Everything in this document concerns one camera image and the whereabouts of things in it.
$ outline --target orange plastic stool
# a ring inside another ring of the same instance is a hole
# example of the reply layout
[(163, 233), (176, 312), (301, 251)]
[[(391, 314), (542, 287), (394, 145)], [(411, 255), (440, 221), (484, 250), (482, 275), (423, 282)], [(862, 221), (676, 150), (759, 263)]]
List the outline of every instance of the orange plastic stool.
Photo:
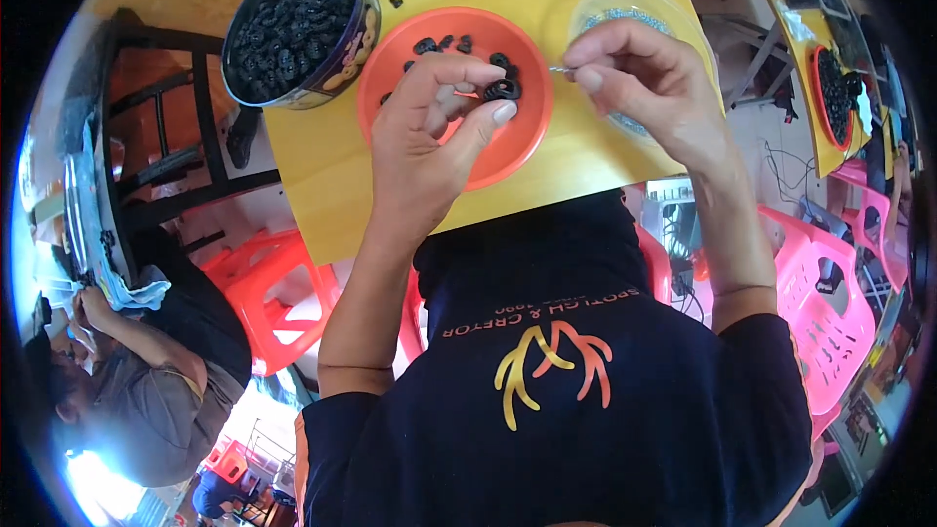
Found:
[(644, 253), (645, 263), (648, 265), (648, 284), (651, 293), (654, 299), (664, 305), (670, 305), (671, 281), (673, 280), (670, 256), (661, 242), (652, 237), (650, 232), (641, 228), (640, 224), (636, 223), (634, 229), (638, 232), (638, 246)]
[(420, 334), (420, 306), (423, 298), (417, 285), (416, 271), (410, 267), (407, 278), (407, 294), (404, 296), (403, 314), (400, 318), (400, 347), (409, 362), (413, 362), (423, 351), (423, 336)]
[[(298, 266), (305, 266), (322, 305), (319, 320), (287, 320), (292, 306), (278, 299), (264, 301), (267, 292)], [(250, 342), (253, 372), (263, 376), (284, 369), (319, 338), (338, 301), (338, 282), (330, 264), (315, 266), (298, 230), (279, 234), (258, 232), (237, 249), (226, 249), (205, 263), (202, 270), (220, 289), (238, 314)], [(285, 345), (274, 330), (300, 332)]]
[(230, 442), (224, 449), (216, 445), (204, 460), (205, 468), (225, 479), (228, 484), (237, 484), (247, 472), (247, 446)]

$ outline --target black chair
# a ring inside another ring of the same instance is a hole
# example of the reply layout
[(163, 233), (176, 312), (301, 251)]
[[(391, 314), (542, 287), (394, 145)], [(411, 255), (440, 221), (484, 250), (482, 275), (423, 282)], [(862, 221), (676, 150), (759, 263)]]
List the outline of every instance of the black chair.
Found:
[[(256, 174), (230, 179), (225, 170), (224, 159), (221, 155), (221, 146), (218, 141), (215, 115), (212, 108), (212, 97), (208, 86), (209, 54), (220, 55), (224, 42), (219, 37), (211, 37), (200, 33), (173, 29), (159, 29), (149, 27), (129, 9), (120, 9), (107, 24), (107, 36), (104, 45), (104, 58), (101, 70), (100, 126), (103, 136), (104, 166), (111, 167), (111, 148), (109, 121), (113, 117), (135, 106), (147, 104), (150, 100), (156, 108), (157, 130), (159, 148), (162, 158), (151, 163), (145, 169), (132, 176), (122, 176), (115, 182), (112, 172), (107, 173), (106, 181), (113, 208), (116, 226), (116, 242), (122, 249), (128, 250), (127, 240), (140, 230), (167, 222), (180, 216), (186, 210), (200, 205), (210, 204), (240, 193), (250, 192), (280, 182), (280, 174), (275, 169), (261, 171)], [(118, 101), (111, 102), (110, 78), (114, 62), (121, 49), (129, 47), (139, 49), (165, 49), (185, 51), (192, 55), (192, 67), (180, 73), (160, 79), (149, 86), (127, 94)], [(163, 94), (181, 86), (191, 85), (194, 92), (194, 105), (201, 134), (201, 144), (170, 153), (166, 139), (165, 110), (163, 108)], [(242, 106), (235, 123), (239, 133), (246, 134), (256, 131), (261, 110)], [(243, 149), (244, 141), (240, 139), (238, 146)], [(234, 155), (232, 160), (246, 164), (243, 155)], [(207, 165), (211, 183), (187, 192), (178, 193), (170, 197), (160, 198), (152, 202), (134, 203), (127, 205), (130, 195), (146, 185), (161, 185), (175, 182), (185, 177), (185, 174), (194, 168)], [(136, 268), (131, 253), (125, 252), (124, 257), (131, 277), (136, 276)]]

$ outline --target navy t-shirt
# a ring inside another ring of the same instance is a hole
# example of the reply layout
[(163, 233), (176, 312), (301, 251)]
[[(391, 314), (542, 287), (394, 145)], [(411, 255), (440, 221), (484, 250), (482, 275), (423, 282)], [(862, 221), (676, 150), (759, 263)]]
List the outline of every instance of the navy t-shirt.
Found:
[(304, 525), (765, 525), (812, 422), (778, 316), (653, 299), (617, 192), (427, 240), (425, 354), (302, 412)]
[(192, 492), (192, 507), (209, 519), (220, 519), (225, 514), (222, 503), (243, 500), (246, 494), (236, 485), (228, 483), (212, 470), (202, 472), (202, 481)]

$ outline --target orange antler logo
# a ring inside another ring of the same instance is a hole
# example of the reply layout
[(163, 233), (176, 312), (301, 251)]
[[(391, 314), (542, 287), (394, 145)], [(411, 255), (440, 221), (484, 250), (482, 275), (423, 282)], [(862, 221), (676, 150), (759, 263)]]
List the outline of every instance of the orange antler logo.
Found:
[(608, 344), (601, 338), (595, 336), (580, 335), (567, 322), (552, 322), (551, 332), (550, 345), (547, 345), (540, 327), (538, 325), (529, 327), (521, 336), (517, 347), (511, 350), (507, 356), (501, 360), (500, 365), (498, 365), (498, 372), (495, 373), (495, 389), (501, 390), (504, 386), (504, 421), (508, 424), (511, 431), (517, 431), (517, 421), (514, 418), (513, 408), (514, 393), (517, 394), (523, 404), (530, 407), (533, 411), (540, 411), (540, 404), (530, 397), (524, 385), (524, 359), (527, 356), (530, 342), (533, 340), (537, 341), (541, 352), (544, 353), (544, 362), (534, 370), (534, 378), (543, 376), (544, 373), (553, 366), (567, 370), (575, 368), (574, 364), (560, 358), (556, 354), (556, 350), (559, 348), (560, 332), (562, 332), (566, 334), (572, 341), (572, 344), (582, 353), (585, 363), (585, 380), (583, 380), (583, 386), (576, 396), (577, 400), (581, 401), (586, 397), (592, 386), (592, 380), (596, 376), (599, 377), (603, 409), (607, 408), (609, 402), (612, 400), (612, 387), (609, 384), (608, 374), (605, 371), (605, 362), (612, 361), (612, 349)]

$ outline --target gray shirt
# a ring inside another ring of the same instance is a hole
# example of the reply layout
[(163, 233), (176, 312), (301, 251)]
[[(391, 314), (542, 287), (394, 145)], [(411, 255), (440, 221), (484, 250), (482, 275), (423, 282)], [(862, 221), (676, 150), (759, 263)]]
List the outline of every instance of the gray shirt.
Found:
[(211, 452), (244, 388), (205, 360), (198, 388), (174, 367), (152, 368), (120, 346), (104, 363), (95, 401), (95, 451), (108, 467), (140, 486), (169, 486), (195, 474)]

